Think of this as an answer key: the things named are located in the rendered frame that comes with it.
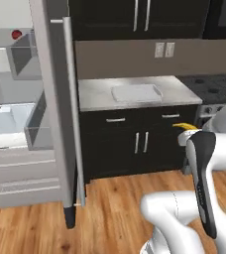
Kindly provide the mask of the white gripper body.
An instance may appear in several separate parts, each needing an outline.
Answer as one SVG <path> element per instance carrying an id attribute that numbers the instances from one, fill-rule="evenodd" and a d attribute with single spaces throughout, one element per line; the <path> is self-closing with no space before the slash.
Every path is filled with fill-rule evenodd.
<path id="1" fill-rule="evenodd" d="M 185 147 L 187 140 L 196 132 L 199 132 L 199 129 L 193 129 L 193 130 L 185 130 L 182 133 L 180 133 L 177 137 L 177 141 L 180 147 Z"/>

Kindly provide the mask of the yellow banana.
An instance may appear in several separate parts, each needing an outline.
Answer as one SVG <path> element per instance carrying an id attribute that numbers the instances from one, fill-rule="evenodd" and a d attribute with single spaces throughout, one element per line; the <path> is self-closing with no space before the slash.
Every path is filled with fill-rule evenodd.
<path id="1" fill-rule="evenodd" d="M 174 123 L 172 124 L 172 127 L 179 127 L 184 130 L 196 130 L 198 129 L 196 126 L 188 124 L 188 123 Z"/>

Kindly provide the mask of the clear tupperware container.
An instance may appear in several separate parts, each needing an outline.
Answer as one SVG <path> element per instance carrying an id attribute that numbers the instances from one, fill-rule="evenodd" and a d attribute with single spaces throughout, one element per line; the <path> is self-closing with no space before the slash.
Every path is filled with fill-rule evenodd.
<path id="1" fill-rule="evenodd" d="M 163 94 L 154 84 L 119 85 L 111 89 L 118 102 L 158 102 Z"/>

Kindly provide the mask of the grey fridge door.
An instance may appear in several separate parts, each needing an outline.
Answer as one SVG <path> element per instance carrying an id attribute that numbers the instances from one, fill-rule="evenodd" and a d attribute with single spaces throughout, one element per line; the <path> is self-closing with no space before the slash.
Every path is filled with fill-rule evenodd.
<path id="1" fill-rule="evenodd" d="M 29 0 L 51 124 L 65 225 L 75 226 L 79 206 L 77 166 L 63 25 L 51 20 L 70 17 L 68 0 Z"/>

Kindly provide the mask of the large clear fridge door bin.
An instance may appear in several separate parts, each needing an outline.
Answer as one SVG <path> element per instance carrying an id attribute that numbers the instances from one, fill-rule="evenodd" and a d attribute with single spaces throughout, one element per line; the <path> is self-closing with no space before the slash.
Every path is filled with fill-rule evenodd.
<path id="1" fill-rule="evenodd" d="M 24 127 L 28 148 L 31 151 L 52 150 L 52 132 L 45 93 L 42 92 Z"/>

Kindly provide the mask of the small clear fridge door bin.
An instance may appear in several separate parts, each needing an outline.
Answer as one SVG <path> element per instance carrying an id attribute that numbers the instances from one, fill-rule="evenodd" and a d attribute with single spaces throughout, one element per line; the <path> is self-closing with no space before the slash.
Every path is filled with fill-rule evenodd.
<path id="1" fill-rule="evenodd" d="M 23 34 L 7 48 L 7 56 L 14 79 L 39 80 L 42 78 L 33 29 Z"/>

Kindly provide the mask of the clear fridge crisper drawer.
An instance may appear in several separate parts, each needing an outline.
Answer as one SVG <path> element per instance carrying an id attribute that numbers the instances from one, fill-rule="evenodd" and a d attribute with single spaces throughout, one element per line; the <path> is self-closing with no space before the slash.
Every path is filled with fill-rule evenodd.
<path id="1" fill-rule="evenodd" d="M 26 147 L 25 126 L 34 103 L 0 105 L 0 149 Z"/>

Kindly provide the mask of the dark base cupboard door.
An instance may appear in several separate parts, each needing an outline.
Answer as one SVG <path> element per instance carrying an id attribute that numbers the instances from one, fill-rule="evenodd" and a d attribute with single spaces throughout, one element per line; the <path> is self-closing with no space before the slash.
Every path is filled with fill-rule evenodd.
<path id="1" fill-rule="evenodd" d="M 135 154 L 138 129 L 83 132 L 81 148 L 84 180 L 134 175 L 138 172 L 140 154 Z"/>
<path id="2" fill-rule="evenodd" d="M 147 129 L 149 141 L 147 153 L 143 152 L 142 163 L 145 172 L 180 170 L 185 158 L 184 148 L 177 141 L 179 127 L 158 125 Z"/>

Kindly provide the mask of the dark drawer front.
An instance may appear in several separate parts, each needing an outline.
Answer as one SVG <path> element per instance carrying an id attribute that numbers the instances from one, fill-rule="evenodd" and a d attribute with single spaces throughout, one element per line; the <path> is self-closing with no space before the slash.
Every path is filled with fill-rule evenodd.
<path id="1" fill-rule="evenodd" d="M 164 107 L 151 107 L 144 110 L 144 122 L 151 125 L 168 125 L 174 123 L 190 123 L 195 122 L 197 105 L 175 105 Z M 163 114 L 179 114 L 178 118 L 164 119 Z"/>
<path id="2" fill-rule="evenodd" d="M 106 122 L 106 118 L 126 118 L 125 122 Z M 80 124 L 83 129 L 113 129 L 139 126 L 143 116 L 139 110 L 102 110 L 102 111 L 87 111 L 80 113 Z"/>

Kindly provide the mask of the black and silver stove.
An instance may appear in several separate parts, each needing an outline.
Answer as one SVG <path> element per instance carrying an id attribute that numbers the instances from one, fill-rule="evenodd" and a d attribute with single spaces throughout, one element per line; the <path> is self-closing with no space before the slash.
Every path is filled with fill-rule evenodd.
<path id="1" fill-rule="evenodd" d="M 196 120 L 199 128 L 226 105 L 226 73 L 179 75 L 177 79 L 202 100 Z"/>

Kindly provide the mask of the black microwave oven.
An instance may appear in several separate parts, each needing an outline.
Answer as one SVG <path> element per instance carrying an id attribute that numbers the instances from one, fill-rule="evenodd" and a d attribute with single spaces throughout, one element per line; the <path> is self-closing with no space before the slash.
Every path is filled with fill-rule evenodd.
<path id="1" fill-rule="evenodd" d="M 210 0 L 203 38 L 226 40 L 226 0 Z"/>

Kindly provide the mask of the grey freezer drawer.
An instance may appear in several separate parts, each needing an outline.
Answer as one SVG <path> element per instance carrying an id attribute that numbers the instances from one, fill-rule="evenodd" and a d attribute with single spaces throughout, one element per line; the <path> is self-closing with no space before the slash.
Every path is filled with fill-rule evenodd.
<path id="1" fill-rule="evenodd" d="M 57 164 L 53 151 L 0 151 L 0 183 L 56 177 Z"/>
<path id="2" fill-rule="evenodd" d="M 0 207 L 25 206 L 60 201 L 58 178 L 15 181 L 0 184 Z"/>

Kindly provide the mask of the white wall outlet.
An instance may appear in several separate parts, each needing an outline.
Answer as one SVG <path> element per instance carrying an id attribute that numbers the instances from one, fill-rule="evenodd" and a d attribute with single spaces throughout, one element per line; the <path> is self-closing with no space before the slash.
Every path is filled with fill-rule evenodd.
<path id="1" fill-rule="evenodd" d="M 155 48 L 155 58 L 162 58 L 164 56 L 164 49 L 165 49 L 165 44 L 164 43 L 156 43 L 156 48 Z"/>
<path id="2" fill-rule="evenodd" d="M 173 57 L 174 46 L 175 46 L 175 43 L 167 43 L 166 53 L 165 53 L 165 57 L 166 58 L 172 58 Z"/>

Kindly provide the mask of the dark wall cupboard door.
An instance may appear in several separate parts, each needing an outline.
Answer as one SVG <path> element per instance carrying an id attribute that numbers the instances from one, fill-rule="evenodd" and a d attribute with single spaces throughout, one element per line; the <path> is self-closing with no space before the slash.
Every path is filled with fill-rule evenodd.
<path id="1" fill-rule="evenodd" d="M 72 32 L 78 41 L 133 38 L 135 0 L 68 0 Z"/>
<path id="2" fill-rule="evenodd" d="M 204 29 L 210 0 L 151 0 L 149 30 L 153 39 L 196 39 Z"/>

